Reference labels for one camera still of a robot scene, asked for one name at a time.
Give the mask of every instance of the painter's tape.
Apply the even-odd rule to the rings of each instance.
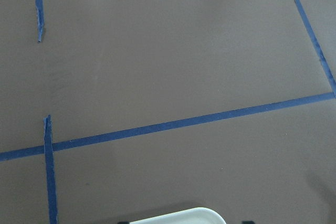
[[[43,0],[35,0],[35,6],[37,12],[38,42],[41,42],[44,27]]]
[[[51,117],[44,118],[44,152],[47,172],[47,190],[50,224],[57,224],[57,197],[54,171],[54,151],[52,149]]]
[[[295,0],[295,3],[296,3],[296,6],[298,8],[298,11],[300,13],[300,16],[302,18],[302,21],[304,23],[304,26],[306,27],[306,30],[307,30],[308,35],[310,37],[310,40],[311,40],[311,42],[312,42],[312,44],[314,46],[314,49],[315,49],[318,57],[320,58],[321,65],[323,67],[325,75],[328,78],[328,81],[330,83],[332,92],[334,93],[334,96],[336,98],[336,82],[335,82],[335,78],[333,77],[333,75],[331,73],[331,70],[330,70],[330,68],[328,66],[327,60],[325,59],[325,57],[323,55],[321,46],[320,46],[320,44],[319,44],[319,42],[317,40],[317,37],[315,36],[315,33],[314,33],[311,25],[310,25],[309,19],[308,19],[307,15],[306,15],[305,10],[303,9],[301,1],[300,0]]]
[[[304,97],[304,98],[297,98],[293,100],[283,101],[283,102],[276,102],[276,103],[270,103],[260,106],[254,106],[254,107],[248,107],[244,109],[238,109],[238,110],[231,110],[221,113],[215,113],[210,115],[202,115],[202,116],[196,116],[194,118],[188,118],[188,119],[182,119],[172,122],[166,122],[166,123],[159,123],[159,124],[153,124],[149,126],[124,130],[124,131],[117,131],[112,133],[106,133],[101,134],[97,136],[89,136],[89,137],[83,137],[78,138],[75,140],[69,140],[59,143],[53,144],[54,151],[61,151],[66,150],[70,148],[90,145],[90,144],[96,144],[106,141],[112,141],[117,140],[121,138],[126,137],[132,137],[132,136],[139,136],[159,131],[166,131],[171,129],[177,129],[181,127],[187,127],[191,125],[197,125],[202,123],[208,123],[208,122],[214,122],[229,118],[236,118],[239,116],[245,116],[245,115],[252,115],[272,110],[280,110],[285,108],[290,108],[294,106],[309,104],[309,103],[315,103],[315,102],[321,102],[326,100],[334,99],[334,94],[332,92],[325,93],[325,94],[317,94],[312,95],[310,97]],[[27,149],[21,149],[11,152],[3,152],[0,153],[0,161],[20,158],[20,157],[26,157],[26,156],[33,156],[42,154],[44,152],[43,146],[36,146],[32,148]]]

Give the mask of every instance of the short blue tape strip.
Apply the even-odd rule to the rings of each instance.
[[[44,118],[44,153],[46,159],[47,190],[50,224],[57,224],[57,197],[54,171],[54,151],[52,148],[51,117]]]
[[[267,112],[267,111],[272,111],[272,110],[280,110],[280,109],[290,108],[290,107],[314,103],[314,102],[321,102],[321,101],[326,101],[326,100],[331,100],[331,99],[334,99],[334,94],[332,92],[325,93],[325,94],[312,95],[310,97],[298,98],[298,99],[288,100],[284,102],[270,103],[270,104],[254,106],[254,107],[249,107],[249,108],[244,108],[244,109],[231,110],[227,112],[197,116],[197,117],[189,118],[189,119],[182,119],[182,120],[177,120],[177,121],[172,121],[172,122],[167,122],[167,123],[154,124],[154,125],[124,130],[124,131],[117,131],[117,132],[112,132],[112,133],[107,133],[107,134],[102,134],[102,135],[97,135],[97,136],[90,136],[90,137],[84,137],[84,138],[79,138],[79,139],[70,140],[70,141],[64,141],[60,143],[54,143],[53,148],[54,148],[54,151],[61,151],[61,150],[79,147],[79,146],[85,146],[85,145],[90,145],[90,144],[95,144],[95,143],[117,140],[117,139],[126,138],[126,137],[149,134],[149,133],[154,133],[158,131],[166,131],[166,130],[181,128],[181,127],[186,127],[186,126],[191,126],[191,125],[207,123],[207,122],[214,122],[214,121],[235,118],[235,117],[244,116],[244,115],[251,115],[251,114]],[[32,148],[27,148],[27,149],[3,152],[3,153],[0,153],[0,161],[38,155],[38,154],[42,154],[43,152],[44,152],[43,146],[36,146]]]
[[[35,6],[37,12],[38,42],[41,42],[44,27],[43,0],[35,0]]]
[[[323,55],[321,46],[320,46],[320,44],[319,44],[319,42],[318,42],[318,40],[317,40],[317,38],[315,36],[315,33],[314,33],[314,31],[313,31],[310,23],[309,23],[308,17],[306,16],[306,12],[303,9],[301,1],[300,0],[295,0],[295,3],[296,3],[296,6],[298,8],[298,11],[300,13],[300,16],[302,18],[302,21],[304,23],[304,26],[306,27],[306,30],[307,30],[308,35],[310,37],[310,40],[311,40],[311,42],[312,42],[312,44],[313,44],[313,46],[315,48],[315,51],[316,51],[317,55],[320,58],[321,65],[323,67],[325,75],[328,78],[328,81],[330,83],[332,92],[334,93],[334,96],[336,98],[336,82],[335,82],[335,78],[333,77],[333,75],[331,73],[331,70],[330,70],[330,68],[328,66],[327,60],[325,59],[325,57]]]

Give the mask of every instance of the blue tape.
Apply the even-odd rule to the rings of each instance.
[[[41,42],[44,27],[43,0],[35,0],[35,6],[37,12],[38,42]]]
[[[326,101],[326,100],[331,100],[331,99],[334,99],[334,94],[332,92],[325,93],[325,94],[312,95],[310,97],[298,98],[298,99],[293,99],[293,100],[288,100],[288,101],[283,101],[283,102],[270,103],[270,104],[265,104],[265,105],[260,105],[260,106],[238,109],[238,110],[231,110],[231,111],[215,113],[215,114],[210,114],[210,115],[197,116],[194,118],[182,119],[182,120],[166,122],[166,123],[159,123],[159,124],[129,129],[129,130],[117,131],[117,132],[106,133],[106,134],[101,134],[97,136],[90,136],[90,137],[78,138],[75,140],[54,143],[53,149],[54,149],[54,152],[61,151],[61,150],[66,150],[70,148],[75,148],[75,147],[80,147],[80,146],[85,146],[85,145],[90,145],[90,144],[96,144],[96,143],[101,143],[101,142],[106,142],[106,141],[112,141],[112,140],[117,140],[117,139],[126,138],[126,137],[132,137],[132,136],[144,135],[144,134],[149,134],[149,133],[154,133],[154,132],[159,132],[159,131],[177,129],[181,127],[214,122],[214,121],[219,121],[219,120],[224,120],[224,119],[229,119],[229,118],[236,118],[239,116],[252,115],[252,114],[262,113],[262,112],[267,112],[267,111],[272,111],[272,110],[280,110],[280,109],[290,108],[290,107],[309,104],[309,103],[321,102],[321,101]],[[11,151],[11,152],[3,152],[3,153],[0,153],[0,161],[42,154],[44,152],[43,148],[44,148],[43,146],[36,146],[32,148],[21,149],[21,150],[16,150],[16,151]]]
[[[44,118],[44,153],[46,159],[47,190],[50,224],[57,224],[57,196],[54,171],[54,151],[52,149],[51,117]]]
[[[307,30],[308,35],[310,37],[310,40],[311,40],[311,42],[312,42],[312,44],[314,46],[314,49],[315,49],[318,57],[320,58],[321,65],[323,67],[325,75],[328,78],[328,81],[330,83],[332,92],[334,93],[334,97],[336,98],[336,82],[335,82],[335,78],[332,75],[331,70],[330,70],[330,68],[328,66],[327,60],[325,59],[325,57],[323,55],[321,46],[320,46],[320,44],[319,44],[319,42],[317,40],[317,37],[315,36],[315,33],[314,33],[314,31],[313,31],[310,23],[309,23],[308,17],[306,15],[305,10],[303,9],[301,1],[300,0],[295,0],[295,3],[296,3],[298,11],[300,13],[301,19],[302,19],[302,21],[304,23],[304,26],[306,27],[306,30]]]

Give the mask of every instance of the concrete floor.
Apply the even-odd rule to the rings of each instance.
[[[301,0],[336,75],[336,0]],[[293,0],[1,0],[0,153],[331,92]],[[336,102],[55,153],[59,222],[203,206],[336,223]],[[0,222],[47,223],[43,155],[0,162]]]

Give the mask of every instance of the blue line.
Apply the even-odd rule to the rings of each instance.
[[[37,12],[38,42],[41,42],[44,26],[43,0],[35,0],[35,6]]]
[[[335,78],[333,77],[333,75],[331,73],[331,70],[330,70],[330,68],[328,66],[327,60],[325,59],[325,57],[323,55],[321,46],[320,46],[320,44],[319,44],[319,42],[317,40],[317,37],[315,36],[315,33],[314,33],[314,31],[313,31],[310,23],[309,23],[308,17],[306,16],[306,12],[303,9],[301,1],[300,0],[295,0],[295,3],[296,3],[296,6],[298,8],[298,11],[300,13],[300,16],[302,18],[302,21],[304,23],[304,26],[306,27],[306,30],[307,30],[308,35],[310,37],[310,40],[311,40],[311,42],[312,42],[312,44],[313,44],[313,46],[315,48],[315,51],[316,51],[318,57],[320,58],[321,65],[323,67],[325,75],[328,78],[328,81],[330,83],[332,92],[334,93],[334,97],[336,98],[336,82],[335,82]]]
[[[54,151],[52,149],[51,117],[44,118],[44,152],[46,159],[47,189],[50,224],[57,224],[57,196],[54,171]]]
[[[149,126],[143,126],[143,127],[134,128],[134,129],[106,133],[106,134],[101,134],[97,136],[78,138],[75,140],[54,143],[53,148],[54,148],[54,151],[56,152],[56,151],[70,149],[70,148],[90,145],[90,144],[117,140],[117,139],[126,138],[126,137],[139,136],[139,135],[144,135],[144,134],[149,134],[149,133],[154,133],[154,132],[159,132],[159,131],[177,129],[181,127],[214,122],[214,121],[219,121],[219,120],[224,120],[224,119],[229,119],[229,118],[236,118],[239,116],[252,115],[252,114],[257,114],[257,113],[267,112],[267,111],[272,111],[272,110],[280,110],[280,109],[290,108],[290,107],[309,104],[309,103],[321,102],[321,101],[326,101],[326,100],[331,100],[331,99],[334,99],[334,94],[332,92],[325,93],[325,94],[312,95],[310,97],[287,100],[283,102],[270,103],[270,104],[248,107],[248,108],[238,109],[238,110],[231,110],[231,111],[215,113],[215,114],[210,114],[210,115],[196,116],[194,118],[153,124]],[[35,146],[32,148],[27,148],[27,149],[21,149],[21,150],[16,150],[16,151],[11,151],[11,152],[3,152],[3,153],[0,153],[0,161],[38,155],[38,154],[42,154],[43,152],[44,152],[43,146]]]

